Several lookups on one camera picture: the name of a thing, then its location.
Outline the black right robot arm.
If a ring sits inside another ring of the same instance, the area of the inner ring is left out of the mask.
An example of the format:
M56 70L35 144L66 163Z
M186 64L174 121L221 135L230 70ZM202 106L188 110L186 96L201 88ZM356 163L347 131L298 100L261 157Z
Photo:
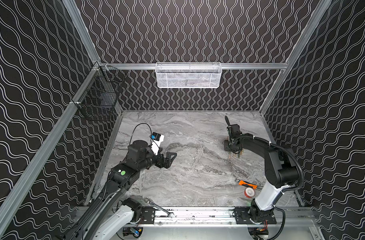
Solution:
M231 124L225 117L228 139L224 141L224 150L240 155L242 151L251 151L264 159L266 183L253 201L259 211L272 210L280 197L288 191L295 191L304 185L304 172L294 154L285 147L252 134L242 133L238 124Z

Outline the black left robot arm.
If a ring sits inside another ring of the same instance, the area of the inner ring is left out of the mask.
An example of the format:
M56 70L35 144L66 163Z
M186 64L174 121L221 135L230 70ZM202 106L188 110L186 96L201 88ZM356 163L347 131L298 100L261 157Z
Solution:
M128 146L124 160L111 169L96 200L70 230L62 236L57 236L56 239L91 240L96 235L97 229L102 226L105 215L139 179L142 170L152 166L168 169L176 157L177 153L167 152L165 155L159 151L154 153L146 141L134 141Z

